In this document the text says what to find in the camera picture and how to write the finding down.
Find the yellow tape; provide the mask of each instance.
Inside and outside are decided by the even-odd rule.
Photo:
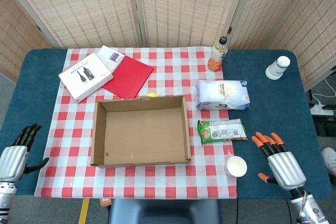
[[[89,200],[90,199],[83,199],[82,209],[80,211],[78,224],[85,224],[86,222],[86,215],[88,214],[88,209],[89,209]]]

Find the open cardboard box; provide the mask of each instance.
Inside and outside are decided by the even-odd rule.
[[[176,164],[190,159],[182,95],[96,103],[90,165]]]

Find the checkered tablecloth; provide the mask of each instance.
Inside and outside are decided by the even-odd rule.
[[[115,48],[154,67],[139,95],[183,94],[192,159],[187,164],[96,168],[89,165],[95,102],[121,98],[101,88],[77,103],[60,83],[35,196],[70,198],[236,198],[236,179],[226,176],[231,141],[201,144],[197,120],[228,120],[227,111],[196,110],[198,79],[221,80],[208,70],[210,47]],[[98,49],[68,49],[64,69]]]

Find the yellow ball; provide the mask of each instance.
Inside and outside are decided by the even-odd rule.
[[[148,97],[157,97],[158,95],[155,94],[155,93],[148,93],[147,96],[148,96]]]

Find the purple label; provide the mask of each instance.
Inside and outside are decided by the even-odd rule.
[[[111,55],[110,60],[113,60],[113,61],[115,61],[115,62],[118,62],[118,61],[119,61],[118,57],[119,57],[119,54],[117,54],[116,52],[114,52],[114,53]]]

